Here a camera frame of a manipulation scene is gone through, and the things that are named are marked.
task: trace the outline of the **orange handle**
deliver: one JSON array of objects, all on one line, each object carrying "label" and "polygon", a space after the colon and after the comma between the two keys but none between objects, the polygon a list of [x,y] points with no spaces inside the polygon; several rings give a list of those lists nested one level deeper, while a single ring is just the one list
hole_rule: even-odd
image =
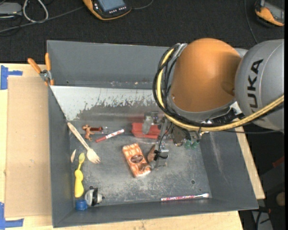
[{"label": "orange handle", "polygon": [[46,63],[47,70],[50,71],[51,70],[51,63],[50,63],[49,53],[45,54],[45,63]]},{"label": "orange handle", "polygon": [[40,67],[37,65],[37,63],[32,59],[28,58],[28,63],[33,67],[33,69],[39,74],[42,70]]}]

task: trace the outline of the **gray metal tray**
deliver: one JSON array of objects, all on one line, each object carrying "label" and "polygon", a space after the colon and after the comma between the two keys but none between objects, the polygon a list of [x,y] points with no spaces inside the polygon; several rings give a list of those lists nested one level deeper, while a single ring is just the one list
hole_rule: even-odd
[{"label": "gray metal tray", "polygon": [[[54,227],[258,208],[234,133],[206,133],[195,150],[176,147],[167,140],[167,166],[143,178],[133,178],[121,148],[138,142],[146,156],[156,142],[135,138],[130,130],[131,123],[142,121],[146,111],[158,110],[151,88],[166,47],[50,40],[47,48],[56,81],[56,86],[48,90]],[[98,187],[105,199],[86,211],[74,207],[77,161],[70,162],[74,149],[77,155],[85,150],[67,122],[82,134],[84,124],[108,126],[108,132],[126,130],[100,143],[88,142],[101,163],[92,164],[86,159],[82,166],[84,187]],[[162,196],[200,192],[209,192],[210,198],[159,201]]]}]

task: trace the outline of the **cardboard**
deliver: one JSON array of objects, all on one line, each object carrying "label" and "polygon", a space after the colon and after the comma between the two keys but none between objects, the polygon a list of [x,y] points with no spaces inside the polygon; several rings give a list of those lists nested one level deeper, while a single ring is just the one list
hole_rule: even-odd
[{"label": "cardboard", "polygon": [[48,99],[42,79],[8,79],[5,217],[51,215]]}]

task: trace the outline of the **red object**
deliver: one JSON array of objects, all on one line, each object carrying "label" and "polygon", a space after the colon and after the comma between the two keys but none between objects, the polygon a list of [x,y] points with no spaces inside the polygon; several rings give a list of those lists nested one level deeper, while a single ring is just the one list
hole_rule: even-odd
[{"label": "red object", "polygon": [[116,132],[113,132],[113,133],[111,133],[111,134],[109,134],[109,135],[106,135],[106,136],[103,136],[103,137],[101,137],[101,138],[98,138],[98,139],[96,139],[95,141],[96,141],[96,142],[101,142],[101,141],[103,141],[103,140],[109,139],[109,138],[111,138],[111,137],[113,137],[113,136],[117,136],[117,135],[122,134],[122,133],[124,133],[124,132],[125,132],[125,130],[124,130],[124,129],[121,129],[121,130],[116,131]]},{"label": "red object", "polygon": [[281,157],[280,159],[276,160],[273,164],[273,167],[277,167],[279,166],[281,163],[283,163],[285,161],[285,156]]},{"label": "red object", "polygon": [[151,125],[148,134],[143,134],[142,132],[143,123],[132,123],[131,132],[137,138],[150,138],[150,139],[158,139],[160,135],[160,129],[158,129],[158,125]]}]

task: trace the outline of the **orange device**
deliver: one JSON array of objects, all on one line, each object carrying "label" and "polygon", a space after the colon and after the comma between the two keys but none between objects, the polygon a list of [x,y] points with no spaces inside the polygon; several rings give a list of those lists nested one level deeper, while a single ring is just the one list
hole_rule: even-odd
[{"label": "orange device", "polygon": [[103,21],[117,19],[128,14],[131,7],[124,0],[82,0],[90,12]]},{"label": "orange device", "polygon": [[285,11],[265,0],[257,0],[255,3],[256,15],[270,25],[285,25]]}]

